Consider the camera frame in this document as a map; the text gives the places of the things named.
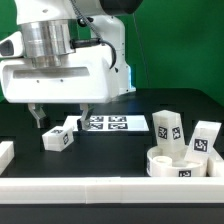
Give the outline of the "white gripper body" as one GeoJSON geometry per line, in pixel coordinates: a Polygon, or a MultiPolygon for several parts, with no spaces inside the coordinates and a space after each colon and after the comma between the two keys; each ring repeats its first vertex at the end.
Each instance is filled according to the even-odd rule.
{"type": "Polygon", "coordinates": [[[105,103],[119,94],[110,51],[76,51],[61,63],[35,69],[30,59],[2,61],[4,97],[11,103],[105,103]]]}

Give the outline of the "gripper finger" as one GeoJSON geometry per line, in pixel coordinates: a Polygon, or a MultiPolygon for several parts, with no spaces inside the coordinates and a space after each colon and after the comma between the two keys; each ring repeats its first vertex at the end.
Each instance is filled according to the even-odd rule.
{"type": "Polygon", "coordinates": [[[29,103],[28,109],[32,116],[35,118],[37,127],[44,128],[46,126],[47,116],[43,110],[43,105],[37,103],[29,103]]]}
{"type": "Polygon", "coordinates": [[[87,131],[90,129],[90,118],[94,110],[92,104],[81,104],[81,117],[77,120],[77,127],[79,131],[87,131]]]}

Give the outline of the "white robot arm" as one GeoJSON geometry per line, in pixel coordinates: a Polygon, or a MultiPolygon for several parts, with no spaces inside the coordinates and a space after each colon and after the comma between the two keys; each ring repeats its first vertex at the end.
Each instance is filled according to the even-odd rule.
{"type": "Polygon", "coordinates": [[[74,103],[90,127],[96,104],[133,92],[120,15],[143,0],[14,0],[19,30],[0,41],[0,86],[45,126],[46,103],[74,103]]]}

